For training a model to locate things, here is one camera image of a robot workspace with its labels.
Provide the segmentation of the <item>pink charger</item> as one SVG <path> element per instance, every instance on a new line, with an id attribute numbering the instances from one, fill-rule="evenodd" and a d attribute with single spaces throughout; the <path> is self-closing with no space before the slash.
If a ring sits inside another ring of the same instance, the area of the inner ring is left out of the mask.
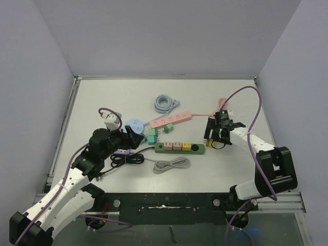
<path id="1" fill-rule="evenodd" d="M 166 151 L 171 151 L 171 150 L 173 150 L 173 143 L 172 142 L 164 142 L 163 148 Z"/>
<path id="2" fill-rule="evenodd" d="M 182 143 L 181 142 L 173 142 L 173 150 L 181 151 L 182 150 Z"/>

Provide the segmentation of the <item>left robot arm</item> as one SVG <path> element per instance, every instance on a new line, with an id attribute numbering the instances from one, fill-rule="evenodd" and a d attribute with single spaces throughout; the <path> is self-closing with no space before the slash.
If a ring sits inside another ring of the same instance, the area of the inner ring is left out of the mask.
<path id="1" fill-rule="evenodd" d="M 97 129 L 89 142 L 71 157 L 65 175 L 38 203 L 9 221 L 13 245 L 51 245 L 57 234 L 86 210 L 104 206 L 104 191 L 92 184 L 105 160 L 118 149 L 137 149 L 143 136 L 131 127 L 124 130 Z"/>

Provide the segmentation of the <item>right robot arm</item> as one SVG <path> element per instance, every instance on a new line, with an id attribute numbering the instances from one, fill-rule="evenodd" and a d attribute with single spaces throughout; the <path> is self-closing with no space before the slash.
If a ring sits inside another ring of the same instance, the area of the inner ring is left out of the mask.
<path id="1" fill-rule="evenodd" d="M 220 110 L 209 117 L 204 139 L 226 145 L 235 145 L 250 154 L 255 162 L 254 178 L 238 184 L 228 197 L 231 208 L 239 210 L 247 199 L 274 198 L 276 194 L 291 191 L 298 186 L 292 154 L 287 147 L 277 147 L 252 134 L 241 122 L 230 119 L 228 110 Z"/>

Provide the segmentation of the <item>yellow charger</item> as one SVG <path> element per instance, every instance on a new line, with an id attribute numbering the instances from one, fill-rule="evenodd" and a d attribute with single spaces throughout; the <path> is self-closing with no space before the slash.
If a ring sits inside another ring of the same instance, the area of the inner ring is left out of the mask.
<path id="1" fill-rule="evenodd" d="M 205 139 L 203 142 L 204 142 L 204 145 L 208 148 L 215 148 L 216 147 L 216 143 L 213 139 Z"/>
<path id="2" fill-rule="evenodd" d="M 190 142 L 183 142 L 182 143 L 182 150 L 183 151 L 190 151 L 192 144 Z"/>

